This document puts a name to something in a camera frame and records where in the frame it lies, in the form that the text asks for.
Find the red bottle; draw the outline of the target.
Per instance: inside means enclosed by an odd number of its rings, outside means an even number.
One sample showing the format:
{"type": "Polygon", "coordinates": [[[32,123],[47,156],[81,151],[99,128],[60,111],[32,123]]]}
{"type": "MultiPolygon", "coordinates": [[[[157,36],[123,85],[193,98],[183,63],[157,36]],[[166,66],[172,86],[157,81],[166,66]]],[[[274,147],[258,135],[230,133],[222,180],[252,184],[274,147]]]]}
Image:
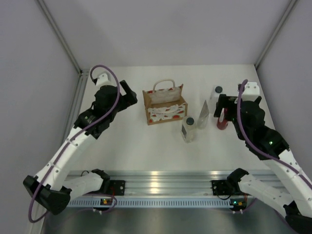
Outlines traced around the red bottle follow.
{"type": "Polygon", "coordinates": [[[228,121],[225,119],[227,109],[222,109],[220,117],[217,120],[217,128],[220,130],[225,130],[228,126],[228,121]]]}

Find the beige bottle grey cap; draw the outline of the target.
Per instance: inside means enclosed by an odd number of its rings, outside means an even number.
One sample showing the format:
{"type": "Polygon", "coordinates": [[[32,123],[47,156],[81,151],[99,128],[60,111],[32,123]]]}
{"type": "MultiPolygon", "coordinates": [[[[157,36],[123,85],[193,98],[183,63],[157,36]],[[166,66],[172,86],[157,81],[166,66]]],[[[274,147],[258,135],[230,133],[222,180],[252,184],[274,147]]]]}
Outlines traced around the beige bottle grey cap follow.
{"type": "Polygon", "coordinates": [[[181,134],[186,143],[194,140],[196,133],[195,120],[191,116],[185,116],[182,120],[181,134]]]}

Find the burlap watermelon canvas bag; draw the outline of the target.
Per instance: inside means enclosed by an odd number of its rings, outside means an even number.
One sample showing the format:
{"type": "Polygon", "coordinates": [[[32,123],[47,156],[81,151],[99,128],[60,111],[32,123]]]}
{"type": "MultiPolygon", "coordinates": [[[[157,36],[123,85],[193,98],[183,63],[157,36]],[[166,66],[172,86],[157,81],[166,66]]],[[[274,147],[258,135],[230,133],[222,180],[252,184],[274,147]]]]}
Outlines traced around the burlap watermelon canvas bag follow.
{"type": "Polygon", "coordinates": [[[152,90],[142,91],[148,125],[182,120],[187,116],[188,103],[182,96],[183,84],[176,85],[173,79],[157,81],[152,90]],[[171,82],[171,87],[157,89],[162,82],[171,82]]]}

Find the white bottle grey cap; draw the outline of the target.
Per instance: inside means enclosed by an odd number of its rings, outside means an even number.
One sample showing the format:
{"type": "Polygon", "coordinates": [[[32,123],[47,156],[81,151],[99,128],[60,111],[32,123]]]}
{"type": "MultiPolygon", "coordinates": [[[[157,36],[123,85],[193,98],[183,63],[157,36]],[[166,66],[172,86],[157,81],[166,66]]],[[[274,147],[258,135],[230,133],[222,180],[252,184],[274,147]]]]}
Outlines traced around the white bottle grey cap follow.
{"type": "Polygon", "coordinates": [[[214,86],[210,95],[210,103],[217,103],[220,94],[223,94],[222,86],[214,86]]]}

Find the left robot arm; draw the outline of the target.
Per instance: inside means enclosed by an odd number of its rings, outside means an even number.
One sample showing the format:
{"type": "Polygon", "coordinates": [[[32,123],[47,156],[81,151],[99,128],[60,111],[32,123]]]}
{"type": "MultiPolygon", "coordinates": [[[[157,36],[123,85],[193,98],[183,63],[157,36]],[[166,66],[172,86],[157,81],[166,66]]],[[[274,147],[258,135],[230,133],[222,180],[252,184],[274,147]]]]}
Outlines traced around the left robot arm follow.
{"type": "Polygon", "coordinates": [[[48,212],[60,214],[70,201],[88,193],[104,195],[110,189],[110,176],[100,169],[67,180],[84,151],[109,128],[116,114],[137,103],[137,95],[122,80],[119,86],[103,85],[91,107],[82,112],[69,136],[53,158],[35,176],[28,175],[23,185],[29,195],[48,212]]]}

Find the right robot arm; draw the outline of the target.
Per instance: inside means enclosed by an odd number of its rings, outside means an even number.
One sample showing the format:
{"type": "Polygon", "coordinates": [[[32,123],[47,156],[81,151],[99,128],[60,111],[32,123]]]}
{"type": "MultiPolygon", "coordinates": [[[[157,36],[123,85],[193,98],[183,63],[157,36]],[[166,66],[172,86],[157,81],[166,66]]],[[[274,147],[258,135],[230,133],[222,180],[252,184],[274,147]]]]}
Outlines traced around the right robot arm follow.
{"type": "Polygon", "coordinates": [[[224,116],[232,122],[240,140],[277,176],[286,193],[256,179],[238,168],[227,176],[226,185],[233,195],[249,194],[267,204],[299,234],[312,232],[312,182],[300,168],[289,144],[276,130],[265,125],[265,111],[260,108],[261,97],[254,101],[239,100],[221,94],[214,117],[224,116]]]}

